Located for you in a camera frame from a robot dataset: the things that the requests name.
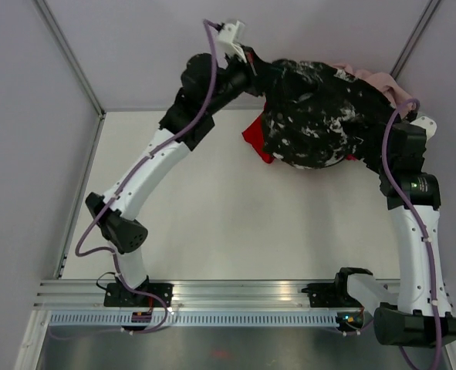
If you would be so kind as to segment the red trousers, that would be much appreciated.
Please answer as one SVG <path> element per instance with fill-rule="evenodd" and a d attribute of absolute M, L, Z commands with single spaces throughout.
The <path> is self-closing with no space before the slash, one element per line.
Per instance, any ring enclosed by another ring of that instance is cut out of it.
<path fill-rule="evenodd" d="M 244 141 L 267 164 L 282 161 L 300 170 L 319 170 L 344 161 L 357 161 L 356 144 L 343 129 L 350 110 L 344 116 L 299 121 L 297 116 L 270 110 L 265 104 L 262 113 L 242 132 Z"/>

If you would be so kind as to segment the black white-splattered trousers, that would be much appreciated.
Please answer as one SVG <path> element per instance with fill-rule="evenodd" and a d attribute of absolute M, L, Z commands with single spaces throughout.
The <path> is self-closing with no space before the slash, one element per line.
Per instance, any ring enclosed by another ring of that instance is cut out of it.
<path fill-rule="evenodd" d="M 319 94 L 319 70 L 329 66 L 323 62 L 294 61 L 277 59 L 273 62 L 261 60 L 255 53 L 253 66 L 255 70 L 254 94 L 263 96 L 270 110 L 279 111 L 284 115 L 297 116 L 299 121 L 316 118 L 321 113 L 329 117 L 344 116 L 334 99 L 323 98 Z M 384 124 L 383 122 L 361 123 L 346 119 L 343 129 L 346 135 L 356 144 L 356 156 L 362 158 L 366 145 L 371 144 L 371 131 Z"/>

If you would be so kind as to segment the light pink trousers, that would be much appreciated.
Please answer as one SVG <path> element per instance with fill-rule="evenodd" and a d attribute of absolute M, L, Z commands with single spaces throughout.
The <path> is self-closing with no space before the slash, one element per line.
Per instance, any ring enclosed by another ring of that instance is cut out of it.
<path fill-rule="evenodd" d="M 385 72 L 355 69 L 346 63 L 319 70 L 319 94 L 334 99 L 348 119 L 361 123 L 383 122 L 398 106 L 411 98 Z"/>

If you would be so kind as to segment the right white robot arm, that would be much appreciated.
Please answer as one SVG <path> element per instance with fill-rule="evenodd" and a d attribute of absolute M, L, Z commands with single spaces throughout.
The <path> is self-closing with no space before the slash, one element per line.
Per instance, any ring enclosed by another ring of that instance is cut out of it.
<path fill-rule="evenodd" d="M 399 247 L 400 288 L 390 293 L 367 269 L 343 267 L 332 287 L 342 305 L 361 304 L 373 316 L 379 343 L 433 348 L 456 341 L 438 248 L 441 195 L 437 178 L 423 171 L 427 132 L 395 123 L 372 129 L 357 156 L 380 178 Z"/>

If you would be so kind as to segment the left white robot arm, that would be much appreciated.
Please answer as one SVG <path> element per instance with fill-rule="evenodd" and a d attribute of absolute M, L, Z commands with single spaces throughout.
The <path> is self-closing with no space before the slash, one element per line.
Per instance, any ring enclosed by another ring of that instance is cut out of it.
<path fill-rule="evenodd" d="M 226 68 L 210 54 L 195 55 L 181 74 L 174 103 L 141 158 L 104 194 L 90 193 L 85 204 L 111 252 L 123 288 L 122 298 L 142 305 L 149 288 L 144 283 L 141 247 L 148 231 L 137 216 L 156 186 L 213 129 L 212 116 L 249 90 L 255 77 L 253 55 L 232 56 Z"/>

